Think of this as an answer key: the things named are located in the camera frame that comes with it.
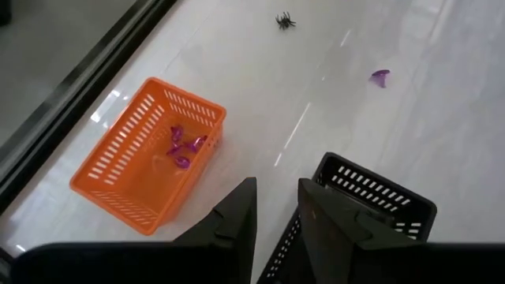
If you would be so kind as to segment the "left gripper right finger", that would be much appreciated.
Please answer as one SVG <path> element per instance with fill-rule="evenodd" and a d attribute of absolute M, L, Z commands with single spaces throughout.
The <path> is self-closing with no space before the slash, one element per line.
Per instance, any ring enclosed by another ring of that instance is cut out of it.
<path fill-rule="evenodd" d="M 406 258 L 419 243 L 346 195 L 298 180 L 302 237 L 317 284 L 413 284 Z"/>

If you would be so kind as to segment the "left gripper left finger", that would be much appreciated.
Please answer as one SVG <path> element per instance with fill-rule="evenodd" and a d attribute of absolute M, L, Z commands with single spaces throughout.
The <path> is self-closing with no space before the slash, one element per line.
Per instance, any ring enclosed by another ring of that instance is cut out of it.
<path fill-rule="evenodd" d="M 193 227 L 174 239 L 174 242 L 214 242 L 215 239 L 233 240 L 256 208 L 257 181 L 247 177 Z"/>

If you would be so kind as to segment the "black plastic basket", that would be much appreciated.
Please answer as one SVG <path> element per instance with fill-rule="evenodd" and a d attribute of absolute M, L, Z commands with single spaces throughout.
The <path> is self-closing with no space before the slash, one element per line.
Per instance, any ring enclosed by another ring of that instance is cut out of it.
<path fill-rule="evenodd" d="M 312 181 L 377 213 L 395 231 L 428 240 L 437 213 L 431 200 L 332 152 L 325 153 Z M 295 211 L 256 284 L 315 284 L 301 232 Z"/>

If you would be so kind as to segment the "small black plastic spider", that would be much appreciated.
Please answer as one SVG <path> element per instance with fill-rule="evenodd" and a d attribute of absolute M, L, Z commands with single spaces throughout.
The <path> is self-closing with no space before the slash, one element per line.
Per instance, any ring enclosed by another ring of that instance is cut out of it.
<path fill-rule="evenodd" d="M 276 15 L 275 21 L 281 30 L 286 30 L 289 27 L 295 27 L 297 23 L 296 21 L 291 20 L 290 13 L 287 11 L 283 12 L 281 15 Z"/>

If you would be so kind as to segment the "orange plastic basket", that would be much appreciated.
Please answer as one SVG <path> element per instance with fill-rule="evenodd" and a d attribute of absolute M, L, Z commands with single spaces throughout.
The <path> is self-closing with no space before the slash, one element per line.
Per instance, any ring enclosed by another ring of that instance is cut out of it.
<path fill-rule="evenodd" d="M 199 181 L 223 137 L 226 109 L 158 78 L 148 78 L 116 122 L 103 135 L 69 185 L 75 192 L 137 232 L 153 234 L 171 221 Z M 184 136 L 176 155 L 166 152 L 170 127 L 181 125 Z M 191 152 L 185 142 L 207 135 L 205 145 Z M 177 156 L 190 159 L 178 168 Z"/>

